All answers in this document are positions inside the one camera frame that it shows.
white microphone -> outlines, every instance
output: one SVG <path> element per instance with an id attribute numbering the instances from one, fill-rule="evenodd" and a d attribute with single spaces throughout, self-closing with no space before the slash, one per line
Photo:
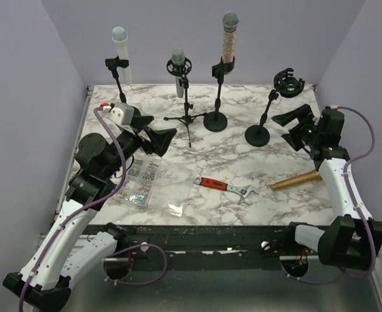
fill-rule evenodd
<path id="1" fill-rule="evenodd" d="M 129 60 L 129 55 L 127 54 L 127 36 L 125 29 L 121 27 L 113 28 L 113 42 L 118 48 L 118 55 L 120 60 Z M 132 84 L 132 71 L 129 65 L 126 68 L 121 69 L 123 72 L 123 77 L 125 78 L 126 85 L 130 86 Z"/>
<path id="2" fill-rule="evenodd" d="M 184 64 L 185 56 L 184 51 L 182 49 L 174 49 L 172 51 L 171 61 L 176 66 L 181 66 Z M 181 77 L 175 76 L 175 83 L 177 85 L 177 95 L 179 98 L 182 98 L 184 96 L 184 86 L 182 86 L 179 81 L 181 80 Z"/>
<path id="3" fill-rule="evenodd" d="M 236 29 L 238 16 L 236 12 L 228 12 L 223 17 L 223 63 L 232 63 L 236 47 Z"/>

white marble table surface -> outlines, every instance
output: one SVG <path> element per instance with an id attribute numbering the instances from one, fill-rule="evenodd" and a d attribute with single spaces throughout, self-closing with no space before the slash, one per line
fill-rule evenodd
<path id="1" fill-rule="evenodd" d="M 222 89 L 220 111 L 228 118 L 227 128 L 212 133 L 197 118 L 190 126 L 192 148 L 188 148 L 188 135 L 184 125 L 177 121 L 164 121 L 164 116 L 182 116 L 183 99 L 176 96 L 174 84 L 136 84 L 124 86 L 127 102 L 151 114 L 153 129 L 176 127 L 178 133 L 163 159 L 188 167 L 196 174 L 225 181 L 234 186 L 255 185 L 261 190 L 249 199 L 252 205 L 237 204 L 238 195 L 230 192 L 193 185 L 182 216 L 172 215 L 165 206 L 139 207 L 119 196 L 108 200 L 91 224 L 157 224 L 157 225 L 286 225 L 291 221 L 316 225 L 330 224 L 333 220 L 331 204 L 322 181 L 272 192 L 268 185 L 314 168 L 304 151 L 295 152 L 281 138 L 290 126 L 283 129 L 270 117 L 309 104 L 315 115 L 319 114 L 312 86 L 308 85 L 295 98 L 279 99 L 272 103 L 266 127 L 270 131 L 267 146 L 256 148 L 244 139 L 244 131 L 257 124 L 268 102 L 272 85 L 228 86 Z M 192 114 L 214 109 L 216 84 L 191 84 L 189 102 L 194 104 Z M 93 115 L 93 108 L 102 102 L 118 101 L 116 86 L 95 86 L 86 116 L 82 136 L 98 132 L 110 138 Z M 120 133 L 115 125 L 111 129 Z M 73 172 L 78 169 L 75 163 Z"/>

red wrench handle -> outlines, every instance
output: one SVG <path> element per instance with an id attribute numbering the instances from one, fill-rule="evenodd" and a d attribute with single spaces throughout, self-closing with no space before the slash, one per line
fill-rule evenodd
<path id="1" fill-rule="evenodd" d="M 201 183 L 203 187 L 209 187 L 211 189 L 216 189 L 216 190 L 227 190 L 227 183 L 209 179 L 207 177 L 202 177 L 201 178 Z"/>

purple wall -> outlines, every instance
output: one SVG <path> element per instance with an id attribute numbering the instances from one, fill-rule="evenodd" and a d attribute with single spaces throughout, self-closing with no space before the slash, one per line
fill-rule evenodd
<path id="1" fill-rule="evenodd" d="M 190 83 L 216 83 L 223 15 L 240 17 L 236 66 L 226 83 L 272 83 L 293 67 L 317 83 L 364 0 L 42 0 L 88 85 L 114 84 L 104 59 L 116 56 L 112 29 L 125 28 L 134 83 L 174 83 L 165 65 L 180 47 L 193 62 Z"/>
<path id="2" fill-rule="evenodd" d="M 321 107 L 354 107 L 374 126 L 376 148 L 353 165 L 353 172 L 367 208 L 382 221 L 382 1 L 365 2 L 317 91 Z M 351 156 L 362 154 L 370 145 L 365 123 L 348 112 L 342 143 Z"/>
<path id="3" fill-rule="evenodd" d="M 2 287 L 52 221 L 85 87 L 39 0 L 0 0 L 0 311 Z"/>

round stand base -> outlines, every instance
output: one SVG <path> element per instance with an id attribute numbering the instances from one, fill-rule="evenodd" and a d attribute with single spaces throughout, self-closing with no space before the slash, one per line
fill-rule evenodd
<path id="1" fill-rule="evenodd" d="M 211 132 L 220 132 L 227 127 L 227 117 L 218 112 L 217 120 L 214 120 L 215 112 L 209 112 L 204 117 L 204 127 Z"/>
<path id="2" fill-rule="evenodd" d="M 244 138 L 250 145 L 259 148 L 261 146 L 267 145 L 270 139 L 270 135 L 269 131 L 265 127 L 262 127 L 259 134 L 257 133 L 258 130 L 259 125 L 251 125 L 244 133 Z"/>
<path id="3" fill-rule="evenodd" d="M 140 110 L 138 110 L 135 106 L 132 106 L 132 107 L 134 109 L 133 116 L 140 116 Z"/>

